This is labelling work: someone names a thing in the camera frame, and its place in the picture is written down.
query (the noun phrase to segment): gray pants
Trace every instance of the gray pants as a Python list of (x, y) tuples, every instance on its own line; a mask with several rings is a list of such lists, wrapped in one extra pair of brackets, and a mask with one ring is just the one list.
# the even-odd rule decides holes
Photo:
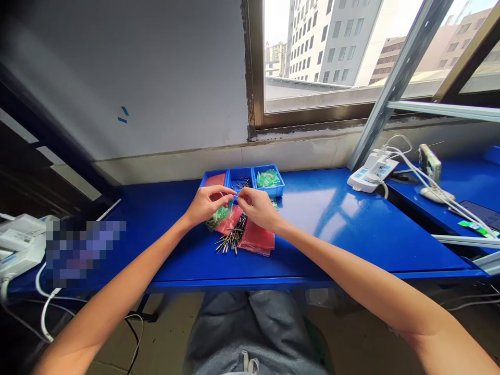
[(327, 375), (289, 292), (206, 293), (187, 345), (183, 373), (243, 371), (242, 350), (259, 374)]

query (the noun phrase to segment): pixelated blurred area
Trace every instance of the pixelated blurred area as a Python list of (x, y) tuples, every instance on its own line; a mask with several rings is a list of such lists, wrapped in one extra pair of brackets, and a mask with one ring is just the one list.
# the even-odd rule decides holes
[(87, 221), (86, 230), (71, 222), (47, 223), (47, 279), (54, 288), (79, 288), (91, 279), (101, 261), (111, 259), (114, 241), (126, 230), (125, 221)]

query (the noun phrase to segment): black cable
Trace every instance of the black cable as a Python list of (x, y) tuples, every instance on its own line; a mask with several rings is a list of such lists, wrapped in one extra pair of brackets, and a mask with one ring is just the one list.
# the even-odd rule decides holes
[(130, 375), (130, 372), (132, 371), (132, 367), (134, 367), (135, 360), (137, 359), (137, 355), (139, 354), (139, 337), (137, 336), (137, 333), (136, 333), (134, 327), (132, 326), (132, 324), (130, 324), (130, 322), (127, 318), (125, 318), (125, 323), (127, 323), (128, 326), (130, 327), (130, 329), (132, 330), (132, 333), (134, 334), (135, 342), (137, 345), (137, 351), (135, 352), (134, 358), (132, 359), (132, 363), (130, 364), (129, 370), (127, 371), (127, 375)]

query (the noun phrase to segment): person's left hand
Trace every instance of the person's left hand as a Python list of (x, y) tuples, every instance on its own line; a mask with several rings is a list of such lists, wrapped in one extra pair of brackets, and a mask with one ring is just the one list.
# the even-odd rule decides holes
[[(219, 198), (222, 193), (227, 193), (227, 195)], [(184, 214), (184, 218), (190, 226), (198, 225), (208, 220), (222, 206), (227, 207), (235, 195), (236, 191), (222, 185), (200, 187)]]

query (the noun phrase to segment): blue desk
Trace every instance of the blue desk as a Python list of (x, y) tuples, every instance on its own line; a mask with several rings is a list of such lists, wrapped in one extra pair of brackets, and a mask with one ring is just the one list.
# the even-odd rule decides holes
[[(402, 279), (485, 277), (378, 194), (355, 192), (346, 184), (350, 171), (323, 169), (283, 173), (286, 184), (280, 214), (289, 222), (342, 247)], [(86, 291), (102, 288), (185, 212), (199, 180), (123, 187), (122, 202), (107, 220), (127, 222)], [(299, 250), (276, 237), (269, 258), (244, 250), (215, 254), (218, 232), (201, 224), (189, 232), (152, 280), (148, 292), (165, 289), (322, 288), (330, 277)], [(33, 288), (35, 270), (11, 283), (11, 290)]]
[[(478, 205), (500, 212), (500, 166), (485, 161), (480, 156), (456, 158), (442, 161), (443, 169), (440, 187), (457, 198), (457, 202), (471, 201)], [(399, 164), (398, 170), (408, 169), (406, 164)], [(447, 206), (432, 202), (422, 195), (422, 184), (405, 185), (387, 180), (387, 184), (399, 193), (407, 203), (427, 218), (434, 221), (451, 235), (477, 236), (475, 232), (458, 225), (463, 219), (448, 211)], [(496, 252), (495, 249), (482, 247), (485, 254)]]

